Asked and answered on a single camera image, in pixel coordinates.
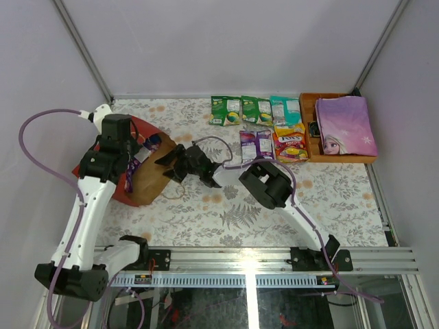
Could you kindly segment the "red brown paper bag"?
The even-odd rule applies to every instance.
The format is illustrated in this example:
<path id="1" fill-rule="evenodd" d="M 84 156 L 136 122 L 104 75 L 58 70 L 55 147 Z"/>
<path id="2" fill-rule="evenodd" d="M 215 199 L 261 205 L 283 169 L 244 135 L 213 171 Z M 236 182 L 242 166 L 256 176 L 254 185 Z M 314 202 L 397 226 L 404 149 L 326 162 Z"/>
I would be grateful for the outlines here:
<path id="1" fill-rule="evenodd" d="M 151 204 L 170 182 L 170 179 L 163 175 L 167 167 L 154 162 L 169 153 L 176 146 L 176 143 L 168 134 L 147 121 L 138 117 L 132 118 L 139 131 L 138 142 L 141 144 L 140 150 L 133 158 L 142 162 L 142 165 L 134 174 L 132 193 L 127 193 L 124 190 L 126 172 L 120 178 L 100 178 L 99 166 L 95 159 L 99 150 L 99 133 L 93 146 L 86 152 L 79 165 L 72 170 L 72 173 L 78 179 L 81 189 L 85 189 L 87 182 L 94 183 L 107 190 L 108 199 L 114 199 L 128 206 L 139 207 Z M 162 140 L 160 148 L 154 153 L 143 146 L 145 139 L 153 134 L 159 134 Z"/>

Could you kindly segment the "green snack packet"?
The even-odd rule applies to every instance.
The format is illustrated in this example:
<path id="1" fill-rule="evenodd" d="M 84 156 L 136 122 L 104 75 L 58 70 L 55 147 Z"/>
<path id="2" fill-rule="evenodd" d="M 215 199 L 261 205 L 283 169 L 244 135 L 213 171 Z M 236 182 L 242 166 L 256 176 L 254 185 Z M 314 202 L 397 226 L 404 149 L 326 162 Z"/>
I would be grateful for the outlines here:
<path id="1" fill-rule="evenodd" d="M 212 96 L 209 124 L 218 126 L 240 124 L 240 97 Z"/>
<path id="2" fill-rule="evenodd" d="M 246 122 L 273 126 L 272 107 L 269 99 L 241 96 L 242 119 Z"/>

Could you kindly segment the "purple Fox's candy packet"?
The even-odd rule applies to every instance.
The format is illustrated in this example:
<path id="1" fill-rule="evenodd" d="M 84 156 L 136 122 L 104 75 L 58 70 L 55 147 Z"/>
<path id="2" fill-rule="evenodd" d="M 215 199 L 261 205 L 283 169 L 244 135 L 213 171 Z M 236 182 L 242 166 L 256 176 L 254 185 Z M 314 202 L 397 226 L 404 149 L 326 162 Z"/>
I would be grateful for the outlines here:
<path id="1" fill-rule="evenodd" d="M 270 130 L 258 132 L 241 130 L 239 137 L 243 164 L 256 158 L 274 159 L 272 132 Z"/>

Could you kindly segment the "Fox's candy bag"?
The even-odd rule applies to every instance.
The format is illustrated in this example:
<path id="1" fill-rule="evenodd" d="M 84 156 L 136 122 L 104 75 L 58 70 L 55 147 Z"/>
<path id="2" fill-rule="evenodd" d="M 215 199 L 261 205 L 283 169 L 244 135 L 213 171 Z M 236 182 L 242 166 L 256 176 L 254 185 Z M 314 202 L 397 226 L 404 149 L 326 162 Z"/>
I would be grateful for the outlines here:
<path id="1" fill-rule="evenodd" d="M 304 162 L 308 160 L 305 142 L 305 126 L 277 125 L 272 134 L 276 159 L 283 163 Z"/>

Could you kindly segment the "teal snack packet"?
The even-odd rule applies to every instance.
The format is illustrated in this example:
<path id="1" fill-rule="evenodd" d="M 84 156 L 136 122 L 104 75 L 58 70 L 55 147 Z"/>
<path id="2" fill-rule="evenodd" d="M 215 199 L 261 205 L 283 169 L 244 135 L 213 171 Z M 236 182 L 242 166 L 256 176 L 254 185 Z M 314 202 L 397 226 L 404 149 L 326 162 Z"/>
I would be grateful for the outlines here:
<path id="1" fill-rule="evenodd" d="M 290 126 L 302 123 L 299 98 L 272 95 L 270 105 L 275 126 Z"/>

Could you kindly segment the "blue Doritos chip bag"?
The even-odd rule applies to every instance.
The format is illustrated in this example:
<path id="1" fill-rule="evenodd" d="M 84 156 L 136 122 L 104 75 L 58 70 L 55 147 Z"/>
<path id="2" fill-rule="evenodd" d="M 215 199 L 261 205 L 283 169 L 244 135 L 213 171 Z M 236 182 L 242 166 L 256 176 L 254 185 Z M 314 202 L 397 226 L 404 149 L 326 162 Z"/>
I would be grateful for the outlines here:
<path id="1" fill-rule="evenodd" d="M 145 141 L 143 142 L 143 146 L 147 150 L 154 153 L 155 151 L 157 151 L 160 148 L 161 143 L 162 143 L 162 140 L 161 140 L 159 134 L 153 134 L 150 137 L 148 137 L 147 139 L 145 139 Z"/>

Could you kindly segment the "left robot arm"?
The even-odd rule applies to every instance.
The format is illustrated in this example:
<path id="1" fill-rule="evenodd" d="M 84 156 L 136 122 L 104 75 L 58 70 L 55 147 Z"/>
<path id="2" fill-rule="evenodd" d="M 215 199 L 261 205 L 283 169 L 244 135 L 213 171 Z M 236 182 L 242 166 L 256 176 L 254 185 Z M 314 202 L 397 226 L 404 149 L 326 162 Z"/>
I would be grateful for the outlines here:
<path id="1" fill-rule="evenodd" d="M 102 298 L 109 280 L 122 269 L 145 269 L 150 262 L 147 240 L 125 235 L 99 256 L 94 255 L 105 210 L 139 144 L 132 136 L 132 117 L 107 114 L 74 182 L 77 197 L 62 240 L 49 263 L 37 265 L 34 277 L 56 295 L 89 302 Z"/>

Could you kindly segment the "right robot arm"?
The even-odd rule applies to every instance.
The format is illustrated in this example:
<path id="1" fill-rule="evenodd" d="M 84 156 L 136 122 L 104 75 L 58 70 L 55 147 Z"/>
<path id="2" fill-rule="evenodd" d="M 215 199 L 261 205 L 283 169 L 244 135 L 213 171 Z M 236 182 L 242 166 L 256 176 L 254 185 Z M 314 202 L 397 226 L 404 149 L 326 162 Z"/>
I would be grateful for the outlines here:
<path id="1" fill-rule="evenodd" d="M 155 161 L 167 167 L 164 176 L 182 182 L 187 175 L 196 175 L 209 188 L 242 185 L 257 202 L 269 210 L 277 210 L 304 239 L 305 247 L 314 251 L 313 263 L 320 270 L 328 270 L 337 262 L 338 240 L 324 230 L 298 201 L 297 181 L 282 163 L 258 157 L 240 165 L 220 164 L 210 160 L 198 147 L 177 145 Z"/>

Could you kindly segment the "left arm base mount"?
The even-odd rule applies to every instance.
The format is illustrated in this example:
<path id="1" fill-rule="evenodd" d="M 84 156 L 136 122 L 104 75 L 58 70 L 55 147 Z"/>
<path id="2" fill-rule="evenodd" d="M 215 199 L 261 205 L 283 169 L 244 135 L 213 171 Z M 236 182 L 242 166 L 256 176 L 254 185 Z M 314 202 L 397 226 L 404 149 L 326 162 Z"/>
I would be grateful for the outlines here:
<path id="1" fill-rule="evenodd" d="M 171 265 L 170 249 L 151 249 L 146 260 L 127 265 L 122 271 L 169 271 Z"/>

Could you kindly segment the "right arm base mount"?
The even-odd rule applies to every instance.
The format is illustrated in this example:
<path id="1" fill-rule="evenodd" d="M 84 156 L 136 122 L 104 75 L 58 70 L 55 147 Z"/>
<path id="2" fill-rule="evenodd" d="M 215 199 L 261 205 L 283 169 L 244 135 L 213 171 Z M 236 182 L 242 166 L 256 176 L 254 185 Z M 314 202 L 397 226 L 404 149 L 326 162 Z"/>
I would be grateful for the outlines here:
<path id="1" fill-rule="evenodd" d="M 351 253 L 347 249 L 339 249 L 336 253 L 327 252 L 331 264 L 337 272 L 353 271 Z M 323 251 L 309 248 L 291 247 L 290 258 L 285 261 L 293 271 L 330 271 Z"/>

